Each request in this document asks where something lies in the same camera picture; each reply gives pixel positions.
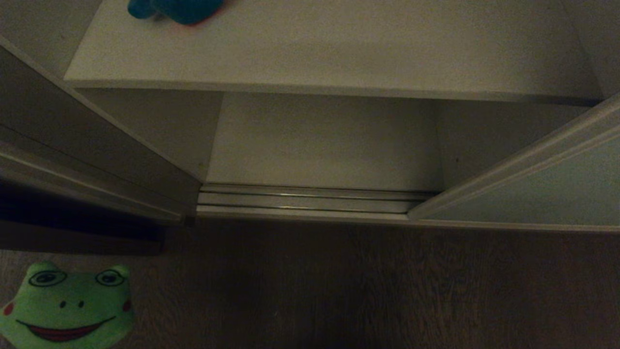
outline white shelf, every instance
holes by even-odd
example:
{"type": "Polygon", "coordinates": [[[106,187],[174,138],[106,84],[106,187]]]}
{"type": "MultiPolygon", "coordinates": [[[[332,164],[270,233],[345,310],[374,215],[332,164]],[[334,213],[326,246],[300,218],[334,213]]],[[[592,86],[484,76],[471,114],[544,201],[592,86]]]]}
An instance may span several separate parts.
{"type": "Polygon", "coordinates": [[[206,182],[442,191],[432,102],[226,93],[206,182]]]}
{"type": "Polygon", "coordinates": [[[592,104],[559,0],[229,0],[184,27],[104,0],[65,79],[206,89],[592,104]]]}
{"type": "Polygon", "coordinates": [[[101,0],[0,0],[4,37],[56,78],[62,78],[101,0]]]}

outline floor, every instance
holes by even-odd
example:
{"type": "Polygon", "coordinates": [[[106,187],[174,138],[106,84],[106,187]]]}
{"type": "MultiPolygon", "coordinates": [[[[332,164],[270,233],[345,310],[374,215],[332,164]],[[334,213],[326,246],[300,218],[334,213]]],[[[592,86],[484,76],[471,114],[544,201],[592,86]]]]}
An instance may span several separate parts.
{"type": "MultiPolygon", "coordinates": [[[[617,348],[620,237],[202,220],[157,257],[0,252],[132,270],[121,348],[617,348]]],[[[10,348],[0,340],[0,348],[10,348]]]]}

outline cabinet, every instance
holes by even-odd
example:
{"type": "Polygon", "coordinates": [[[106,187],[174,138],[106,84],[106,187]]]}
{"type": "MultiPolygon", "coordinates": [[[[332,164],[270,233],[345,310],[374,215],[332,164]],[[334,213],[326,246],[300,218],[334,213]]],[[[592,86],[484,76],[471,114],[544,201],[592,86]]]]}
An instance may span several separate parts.
{"type": "Polygon", "coordinates": [[[238,0],[184,27],[136,20],[125,0],[73,2],[2,0],[0,43],[93,115],[71,125],[122,133],[115,161],[62,148],[85,133],[2,124],[179,202],[175,183],[198,214],[620,225],[620,24],[601,14],[619,6],[238,0]],[[25,7],[40,30],[9,16],[25,7]]]}

